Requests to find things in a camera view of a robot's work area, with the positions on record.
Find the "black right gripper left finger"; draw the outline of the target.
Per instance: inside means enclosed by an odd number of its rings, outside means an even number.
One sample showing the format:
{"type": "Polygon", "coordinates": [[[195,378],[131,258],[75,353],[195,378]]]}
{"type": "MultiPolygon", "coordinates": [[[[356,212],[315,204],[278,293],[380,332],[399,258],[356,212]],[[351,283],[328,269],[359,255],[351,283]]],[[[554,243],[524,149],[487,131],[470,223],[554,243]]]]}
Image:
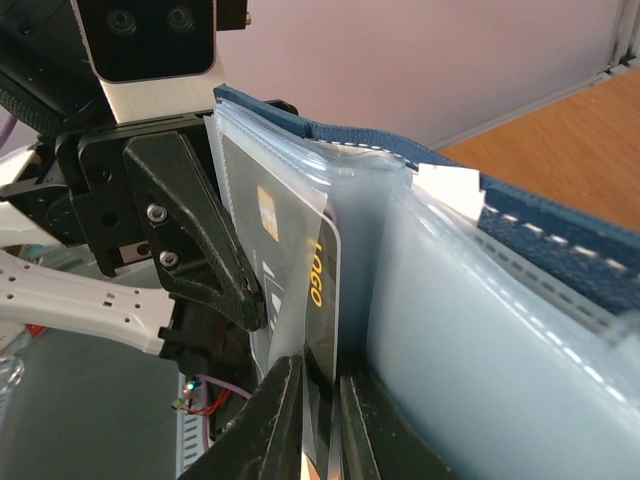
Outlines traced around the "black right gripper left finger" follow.
{"type": "Polygon", "coordinates": [[[298,479],[302,397],[302,358],[279,358],[231,426],[181,478],[298,479]]]}

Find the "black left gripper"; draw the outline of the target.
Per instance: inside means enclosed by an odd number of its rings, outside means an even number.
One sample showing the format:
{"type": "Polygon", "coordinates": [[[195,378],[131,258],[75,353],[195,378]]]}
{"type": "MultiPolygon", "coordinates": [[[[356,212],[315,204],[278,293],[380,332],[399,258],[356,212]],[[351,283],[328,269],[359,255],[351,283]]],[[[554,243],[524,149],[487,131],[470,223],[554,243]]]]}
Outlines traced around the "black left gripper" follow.
{"type": "Polygon", "coordinates": [[[1,321],[218,360],[224,325],[267,323],[198,110],[59,136],[1,188],[1,321]]]}

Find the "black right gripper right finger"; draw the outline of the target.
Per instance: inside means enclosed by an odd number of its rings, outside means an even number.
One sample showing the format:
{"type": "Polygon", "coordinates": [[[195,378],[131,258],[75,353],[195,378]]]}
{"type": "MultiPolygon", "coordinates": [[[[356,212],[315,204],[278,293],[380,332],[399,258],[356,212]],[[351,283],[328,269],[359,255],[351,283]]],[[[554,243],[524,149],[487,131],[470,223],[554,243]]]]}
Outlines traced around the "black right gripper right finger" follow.
{"type": "Polygon", "coordinates": [[[375,377],[343,375],[339,393],[350,479],[450,477],[450,468],[418,437],[375,377]]]}

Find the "black VIP credit card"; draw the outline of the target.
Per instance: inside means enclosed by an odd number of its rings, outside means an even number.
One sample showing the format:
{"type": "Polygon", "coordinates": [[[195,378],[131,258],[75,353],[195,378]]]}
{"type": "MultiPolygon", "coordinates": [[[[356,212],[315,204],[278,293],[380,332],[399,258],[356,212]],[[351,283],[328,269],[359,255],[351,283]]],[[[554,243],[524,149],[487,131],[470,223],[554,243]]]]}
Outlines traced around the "black VIP credit card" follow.
{"type": "Polygon", "coordinates": [[[334,427],[339,240],[326,195],[293,150],[242,133],[220,136],[225,187],[238,238],[267,308],[268,367],[303,360],[302,444],[322,479],[340,475],[334,427]]]}

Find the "blue card holder wallet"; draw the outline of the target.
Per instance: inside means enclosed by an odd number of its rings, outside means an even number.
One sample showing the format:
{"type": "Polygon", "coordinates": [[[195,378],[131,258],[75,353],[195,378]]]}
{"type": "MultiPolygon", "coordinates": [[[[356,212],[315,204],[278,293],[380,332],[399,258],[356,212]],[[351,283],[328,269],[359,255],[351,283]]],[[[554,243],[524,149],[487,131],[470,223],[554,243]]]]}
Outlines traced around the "blue card holder wallet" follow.
{"type": "Polygon", "coordinates": [[[404,137],[228,86],[205,124],[293,150],[339,240],[340,377],[375,377],[461,479],[639,475],[639,236],[404,137]]]}

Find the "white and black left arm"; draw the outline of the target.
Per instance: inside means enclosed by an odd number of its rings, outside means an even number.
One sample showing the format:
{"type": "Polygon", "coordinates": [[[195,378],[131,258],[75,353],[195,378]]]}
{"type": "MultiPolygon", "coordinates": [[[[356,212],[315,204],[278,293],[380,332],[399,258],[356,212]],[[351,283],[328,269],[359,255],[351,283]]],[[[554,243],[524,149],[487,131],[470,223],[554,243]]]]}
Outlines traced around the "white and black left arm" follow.
{"type": "Polygon", "coordinates": [[[1,317],[176,362],[214,329],[267,324],[263,290],[221,203],[204,115],[74,127],[37,146],[37,177],[1,188],[1,246],[87,246],[91,279],[1,255],[1,317]]]}

